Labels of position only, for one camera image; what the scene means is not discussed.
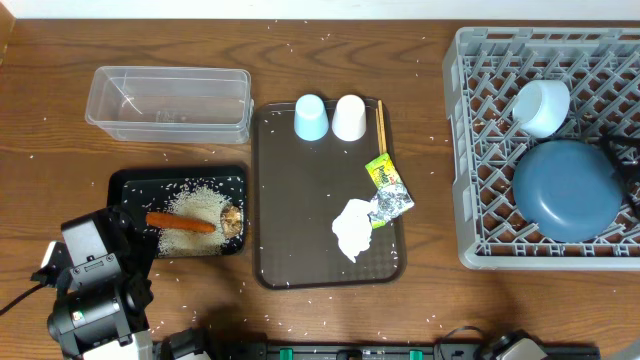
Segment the dark blue plate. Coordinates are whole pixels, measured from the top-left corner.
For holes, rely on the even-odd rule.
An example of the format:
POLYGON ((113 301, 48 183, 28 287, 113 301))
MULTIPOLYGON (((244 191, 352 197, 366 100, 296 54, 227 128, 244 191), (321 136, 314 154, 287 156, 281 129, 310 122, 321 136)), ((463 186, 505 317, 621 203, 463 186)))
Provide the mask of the dark blue plate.
POLYGON ((623 191, 614 168, 598 148, 555 140, 528 151, 516 166, 517 209, 538 231, 557 242, 590 240, 615 220, 623 191))

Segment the light blue rice bowl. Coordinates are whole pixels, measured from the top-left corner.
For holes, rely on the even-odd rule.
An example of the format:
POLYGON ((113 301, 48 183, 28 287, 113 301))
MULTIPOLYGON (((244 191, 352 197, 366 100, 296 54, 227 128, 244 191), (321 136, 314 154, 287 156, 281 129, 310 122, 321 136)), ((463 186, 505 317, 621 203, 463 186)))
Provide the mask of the light blue rice bowl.
POLYGON ((559 80, 534 80, 516 95, 513 120, 534 138, 554 134, 565 121, 570 105, 568 87, 559 80))

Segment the green foil snack wrapper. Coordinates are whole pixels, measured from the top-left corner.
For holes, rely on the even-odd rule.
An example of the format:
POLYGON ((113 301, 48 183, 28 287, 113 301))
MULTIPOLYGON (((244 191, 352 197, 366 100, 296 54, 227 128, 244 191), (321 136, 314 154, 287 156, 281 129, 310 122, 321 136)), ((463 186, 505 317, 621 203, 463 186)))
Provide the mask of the green foil snack wrapper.
POLYGON ((373 229, 385 226, 415 205, 388 153, 378 156, 365 168, 377 188, 370 201, 373 229))

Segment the white napkin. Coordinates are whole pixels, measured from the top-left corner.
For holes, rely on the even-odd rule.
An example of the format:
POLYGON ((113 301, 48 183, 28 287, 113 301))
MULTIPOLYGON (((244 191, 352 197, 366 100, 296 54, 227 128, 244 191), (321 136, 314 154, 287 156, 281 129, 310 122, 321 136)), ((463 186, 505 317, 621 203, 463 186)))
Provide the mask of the white napkin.
POLYGON ((369 214, 372 204, 360 199, 350 199, 342 212, 332 222, 332 232, 338 239, 338 247, 352 262, 361 252, 369 249, 372 225, 369 214))

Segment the orange carrot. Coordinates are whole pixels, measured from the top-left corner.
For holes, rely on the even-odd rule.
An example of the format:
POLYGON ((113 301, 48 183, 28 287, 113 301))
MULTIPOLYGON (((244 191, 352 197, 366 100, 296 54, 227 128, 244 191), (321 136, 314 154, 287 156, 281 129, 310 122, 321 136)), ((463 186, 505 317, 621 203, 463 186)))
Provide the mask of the orange carrot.
POLYGON ((216 231, 214 224, 170 213, 149 212, 145 220, 148 225, 160 229, 175 229, 196 233, 213 233, 216 231))

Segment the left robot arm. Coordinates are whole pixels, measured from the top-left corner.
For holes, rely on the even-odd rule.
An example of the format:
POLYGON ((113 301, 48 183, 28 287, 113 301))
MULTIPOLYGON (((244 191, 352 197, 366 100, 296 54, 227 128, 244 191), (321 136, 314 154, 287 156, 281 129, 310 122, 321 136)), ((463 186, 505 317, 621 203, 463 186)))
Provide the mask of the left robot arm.
POLYGON ((153 300, 148 276, 157 243, 120 206, 67 221, 61 233, 31 280, 56 290, 47 328, 63 357, 132 345, 149 329, 145 308, 153 300))

